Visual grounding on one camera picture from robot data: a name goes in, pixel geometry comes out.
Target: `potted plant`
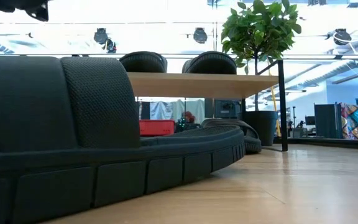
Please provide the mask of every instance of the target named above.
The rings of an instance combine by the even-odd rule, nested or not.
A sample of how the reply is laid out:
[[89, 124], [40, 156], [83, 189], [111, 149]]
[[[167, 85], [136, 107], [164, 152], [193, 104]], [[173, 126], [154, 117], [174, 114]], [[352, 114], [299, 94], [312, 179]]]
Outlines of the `potted plant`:
[[[282, 53], [290, 49], [294, 43], [293, 31], [301, 33], [301, 26], [296, 23], [296, 4], [290, 5], [288, 0], [269, 5], [265, 5], [261, 0], [255, 0], [250, 7], [242, 2], [237, 4], [241, 11], [231, 9], [231, 16], [223, 24], [223, 52], [231, 50], [236, 54], [236, 65], [244, 67], [247, 75], [249, 61], [254, 59], [255, 75], [259, 75], [258, 62], [268, 60], [273, 63], [275, 59], [281, 59]], [[255, 111], [247, 112], [245, 117], [245, 122], [259, 133], [262, 145], [271, 146], [277, 112], [259, 111], [256, 93]]]

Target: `red container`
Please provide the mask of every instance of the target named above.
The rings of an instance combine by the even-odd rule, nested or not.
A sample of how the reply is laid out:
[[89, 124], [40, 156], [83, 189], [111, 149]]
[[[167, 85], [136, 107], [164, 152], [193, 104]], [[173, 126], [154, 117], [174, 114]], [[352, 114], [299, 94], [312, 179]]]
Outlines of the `red container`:
[[164, 136], [175, 132], [174, 120], [139, 120], [141, 136]]

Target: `desk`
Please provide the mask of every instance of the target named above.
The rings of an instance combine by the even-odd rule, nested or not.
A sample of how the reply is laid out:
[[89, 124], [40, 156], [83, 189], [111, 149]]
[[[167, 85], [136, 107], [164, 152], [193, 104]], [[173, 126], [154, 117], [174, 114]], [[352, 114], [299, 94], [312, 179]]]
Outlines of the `desk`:
[[277, 76], [128, 72], [135, 96], [241, 99], [278, 83]]

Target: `sofa backrest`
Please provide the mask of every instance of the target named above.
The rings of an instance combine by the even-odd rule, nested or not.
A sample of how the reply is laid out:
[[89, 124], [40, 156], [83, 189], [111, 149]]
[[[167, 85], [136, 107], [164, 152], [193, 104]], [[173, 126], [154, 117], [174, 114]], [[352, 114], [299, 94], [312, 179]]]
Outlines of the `sofa backrest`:
[[134, 105], [115, 59], [0, 56], [0, 152], [136, 147]]

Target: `black planter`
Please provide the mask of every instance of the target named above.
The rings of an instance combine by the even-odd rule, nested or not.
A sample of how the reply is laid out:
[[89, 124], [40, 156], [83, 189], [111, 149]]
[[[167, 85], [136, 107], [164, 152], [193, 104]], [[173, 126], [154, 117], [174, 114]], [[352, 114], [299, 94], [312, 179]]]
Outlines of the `black planter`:
[[276, 111], [247, 111], [244, 121], [258, 132], [262, 146], [272, 146], [276, 120]]

